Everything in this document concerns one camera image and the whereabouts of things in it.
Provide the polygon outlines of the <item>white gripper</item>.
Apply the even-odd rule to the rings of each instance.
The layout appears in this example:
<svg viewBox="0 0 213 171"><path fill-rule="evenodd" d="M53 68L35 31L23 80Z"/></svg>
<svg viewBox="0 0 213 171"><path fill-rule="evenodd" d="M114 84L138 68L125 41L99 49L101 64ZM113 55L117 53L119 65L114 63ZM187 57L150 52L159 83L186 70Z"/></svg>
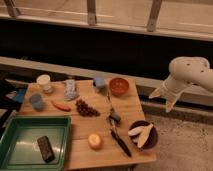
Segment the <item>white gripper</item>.
<svg viewBox="0 0 213 171"><path fill-rule="evenodd" d="M191 86L190 82L180 81L169 75L163 81L161 89L156 88L149 95L149 98L153 99L163 95L163 97L167 100L165 104L165 110L166 112L170 112L175 105L175 101L177 101L180 98L183 91L190 86Z"/></svg>

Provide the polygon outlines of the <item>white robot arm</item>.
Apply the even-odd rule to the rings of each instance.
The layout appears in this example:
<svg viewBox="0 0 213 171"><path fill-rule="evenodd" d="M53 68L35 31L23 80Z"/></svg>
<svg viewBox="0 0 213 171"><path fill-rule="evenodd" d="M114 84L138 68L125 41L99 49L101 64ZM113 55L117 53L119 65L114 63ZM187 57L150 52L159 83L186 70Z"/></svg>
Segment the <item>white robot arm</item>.
<svg viewBox="0 0 213 171"><path fill-rule="evenodd" d="M213 93L213 69L204 57L176 57L169 63L169 76L149 98L166 100L165 111L170 112L183 91L193 84Z"/></svg>

